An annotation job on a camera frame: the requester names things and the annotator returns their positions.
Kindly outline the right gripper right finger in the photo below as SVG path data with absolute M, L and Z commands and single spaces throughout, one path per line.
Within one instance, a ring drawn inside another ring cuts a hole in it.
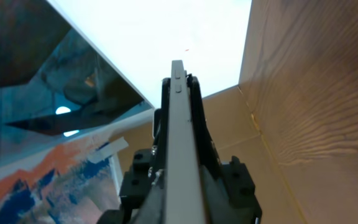
M 204 209 L 208 221 L 212 224 L 219 224 L 226 220 L 224 214 L 226 199 L 219 188 L 219 178 L 221 177 L 219 156 L 206 125 L 200 83 L 193 75 L 188 75 L 186 81 L 190 90 L 191 118 L 195 134 Z

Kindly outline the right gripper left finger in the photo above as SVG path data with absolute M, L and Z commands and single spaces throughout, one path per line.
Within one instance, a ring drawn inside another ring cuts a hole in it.
M 138 224 L 163 223 L 165 213 L 165 169 L 167 166 L 167 132 L 170 79 L 162 81 L 161 107 L 154 111 L 154 142 L 151 148 L 150 190 L 135 217 Z

